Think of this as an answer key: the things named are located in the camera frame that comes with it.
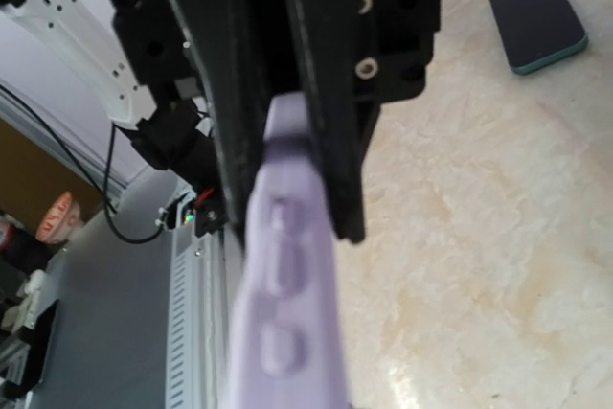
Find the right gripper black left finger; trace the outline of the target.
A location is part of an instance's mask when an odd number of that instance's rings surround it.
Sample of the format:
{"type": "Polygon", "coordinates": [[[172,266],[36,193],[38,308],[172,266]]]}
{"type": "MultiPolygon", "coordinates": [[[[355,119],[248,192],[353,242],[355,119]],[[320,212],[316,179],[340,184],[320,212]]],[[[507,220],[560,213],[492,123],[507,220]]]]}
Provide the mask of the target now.
{"type": "Polygon", "coordinates": [[[170,5],[211,107],[226,212],[242,238],[261,161],[267,97],[247,0],[170,0],[170,5]]]}

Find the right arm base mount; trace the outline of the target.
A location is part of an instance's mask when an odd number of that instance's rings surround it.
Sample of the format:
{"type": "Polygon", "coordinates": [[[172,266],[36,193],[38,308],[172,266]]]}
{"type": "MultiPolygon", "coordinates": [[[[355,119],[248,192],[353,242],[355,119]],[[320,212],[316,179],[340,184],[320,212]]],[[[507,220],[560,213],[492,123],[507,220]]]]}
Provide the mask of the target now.
{"type": "Polygon", "coordinates": [[[197,237],[217,232],[227,221],[225,203],[219,188],[209,188],[201,193],[184,190],[170,203],[159,209],[155,220],[158,227],[174,231],[192,226],[197,237]]]}

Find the lilac phone case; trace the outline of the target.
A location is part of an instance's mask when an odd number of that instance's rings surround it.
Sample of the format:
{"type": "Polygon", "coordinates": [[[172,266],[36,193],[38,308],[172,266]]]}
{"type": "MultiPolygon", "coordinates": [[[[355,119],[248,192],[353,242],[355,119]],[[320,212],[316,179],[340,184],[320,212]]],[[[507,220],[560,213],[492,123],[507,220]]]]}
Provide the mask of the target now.
{"type": "Polygon", "coordinates": [[[225,408],[348,408],[334,238],[307,101],[275,97],[245,221],[225,408]]]}

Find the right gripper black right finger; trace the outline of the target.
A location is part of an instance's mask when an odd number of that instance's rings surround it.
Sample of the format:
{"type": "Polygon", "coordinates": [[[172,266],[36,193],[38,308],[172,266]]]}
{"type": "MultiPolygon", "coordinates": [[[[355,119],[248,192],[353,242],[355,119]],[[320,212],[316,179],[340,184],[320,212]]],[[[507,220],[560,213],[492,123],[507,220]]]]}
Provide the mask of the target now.
{"type": "Polygon", "coordinates": [[[340,239],[361,242],[365,217],[359,107],[373,113],[374,0],[283,0],[280,26],[294,88],[306,96],[312,153],[340,239]]]}

